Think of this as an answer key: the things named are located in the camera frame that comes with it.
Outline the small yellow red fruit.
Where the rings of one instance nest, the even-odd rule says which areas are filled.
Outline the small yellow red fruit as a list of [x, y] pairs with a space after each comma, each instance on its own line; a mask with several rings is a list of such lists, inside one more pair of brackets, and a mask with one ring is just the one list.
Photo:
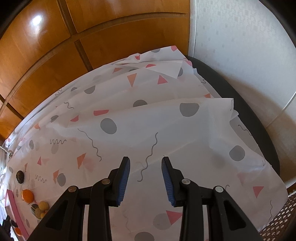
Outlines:
[[41, 201], [38, 205], [39, 209], [42, 211], [42, 212], [45, 212], [47, 210], [49, 210], [49, 204], [48, 202], [46, 201]]

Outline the pink rimmed white tray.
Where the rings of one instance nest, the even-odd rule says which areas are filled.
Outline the pink rimmed white tray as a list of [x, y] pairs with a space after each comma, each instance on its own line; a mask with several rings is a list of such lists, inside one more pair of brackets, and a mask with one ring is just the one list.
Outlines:
[[5, 208], [6, 208], [6, 212], [7, 214], [11, 217], [11, 219], [13, 219], [16, 224], [18, 225], [18, 228], [20, 229], [23, 239], [27, 240], [29, 238], [29, 234], [22, 222], [21, 216], [18, 212], [18, 208], [16, 206], [16, 202], [15, 202], [15, 198], [14, 198], [14, 194], [12, 192], [12, 190], [7, 190], [6, 191], [6, 197], [5, 197]]

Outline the perforated wicker chair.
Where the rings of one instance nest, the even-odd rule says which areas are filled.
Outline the perforated wicker chair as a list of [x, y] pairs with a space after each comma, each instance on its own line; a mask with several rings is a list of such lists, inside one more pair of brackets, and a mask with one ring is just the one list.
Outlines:
[[284, 207], [260, 235], [263, 240], [296, 241], [295, 231], [295, 190], [292, 190]]

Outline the orange tangerine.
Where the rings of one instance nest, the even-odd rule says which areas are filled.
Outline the orange tangerine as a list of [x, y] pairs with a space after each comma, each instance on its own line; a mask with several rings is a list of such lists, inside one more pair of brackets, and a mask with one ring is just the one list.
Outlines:
[[35, 200], [34, 194], [31, 190], [25, 189], [22, 191], [22, 199], [24, 202], [30, 204], [33, 203]]
[[14, 231], [15, 231], [16, 235], [18, 235], [19, 237], [23, 236], [21, 230], [18, 227], [15, 227]]

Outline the orange tangerine on cloth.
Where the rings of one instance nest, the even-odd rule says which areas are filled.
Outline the orange tangerine on cloth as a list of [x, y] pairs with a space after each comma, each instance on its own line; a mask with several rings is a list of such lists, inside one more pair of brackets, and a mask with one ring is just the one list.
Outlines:
[[34, 194], [31, 190], [25, 189], [22, 191], [22, 199], [24, 202], [30, 204], [33, 203], [35, 200]]

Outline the patterned white tablecloth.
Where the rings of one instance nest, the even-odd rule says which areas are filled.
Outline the patterned white tablecloth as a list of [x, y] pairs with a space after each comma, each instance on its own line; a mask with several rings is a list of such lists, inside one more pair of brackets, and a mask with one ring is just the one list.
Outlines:
[[[181, 209], [165, 189], [161, 160], [206, 188], [222, 186], [262, 230], [287, 201], [281, 178], [234, 109], [174, 46], [106, 64], [52, 94], [5, 141], [1, 199], [12, 190], [28, 232], [38, 225], [21, 192], [53, 205], [67, 187], [131, 168], [122, 204], [110, 210], [114, 240], [178, 240]], [[24, 172], [19, 184], [16, 173]]]

